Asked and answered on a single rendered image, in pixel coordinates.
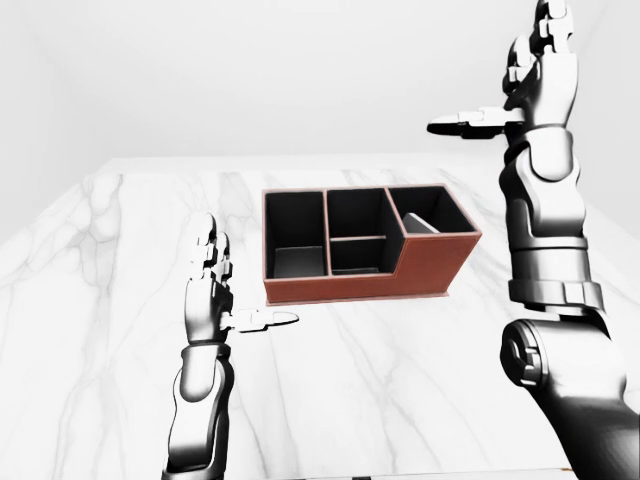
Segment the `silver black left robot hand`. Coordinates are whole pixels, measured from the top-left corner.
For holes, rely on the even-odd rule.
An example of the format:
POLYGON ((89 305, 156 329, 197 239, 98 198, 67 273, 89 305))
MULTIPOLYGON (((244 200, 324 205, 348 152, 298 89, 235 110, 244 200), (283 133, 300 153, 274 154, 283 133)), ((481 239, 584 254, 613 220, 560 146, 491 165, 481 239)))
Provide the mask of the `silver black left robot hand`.
POLYGON ((229 238, 217 229, 214 216, 206 212, 198 219, 196 246, 185 293, 184 315, 189 343, 224 342, 230 330, 253 333, 299 320, 292 312, 273 309, 234 311, 234 296, 229 285, 232 275, 229 238))

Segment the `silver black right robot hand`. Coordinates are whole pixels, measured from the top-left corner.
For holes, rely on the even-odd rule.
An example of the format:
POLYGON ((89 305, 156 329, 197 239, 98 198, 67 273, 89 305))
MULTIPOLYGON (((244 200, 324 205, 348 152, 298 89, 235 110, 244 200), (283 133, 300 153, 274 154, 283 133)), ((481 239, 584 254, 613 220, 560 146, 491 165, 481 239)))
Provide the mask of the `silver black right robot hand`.
POLYGON ((566 0, 538 0, 532 32, 512 43, 502 107, 482 107, 432 120, 427 131, 465 139, 490 139, 546 127, 564 127, 578 85, 578 60, 570 50, 573 14, 566 0))

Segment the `grey flat book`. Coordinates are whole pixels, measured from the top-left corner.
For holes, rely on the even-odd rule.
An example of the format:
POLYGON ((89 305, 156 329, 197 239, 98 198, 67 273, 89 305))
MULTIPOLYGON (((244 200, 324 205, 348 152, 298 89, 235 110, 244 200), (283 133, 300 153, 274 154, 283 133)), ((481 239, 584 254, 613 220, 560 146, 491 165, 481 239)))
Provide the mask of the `grey flat book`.
POLYGON ((439 230, 421 218, 419 215, 408 212, 402 218, 402 223, 408 234, 438 234, 439 230))

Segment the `red-brown desk caddy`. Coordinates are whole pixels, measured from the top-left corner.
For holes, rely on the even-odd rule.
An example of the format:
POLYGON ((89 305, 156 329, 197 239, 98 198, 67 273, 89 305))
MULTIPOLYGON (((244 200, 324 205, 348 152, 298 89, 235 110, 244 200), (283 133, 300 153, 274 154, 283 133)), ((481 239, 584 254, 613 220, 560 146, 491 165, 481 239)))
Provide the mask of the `red-brown desk caddy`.
POLYGON ((480 237, 443 184, 266 190, 267 301, 443 296, 480 237), (408 234, 408 212, 439 233, 408 234))

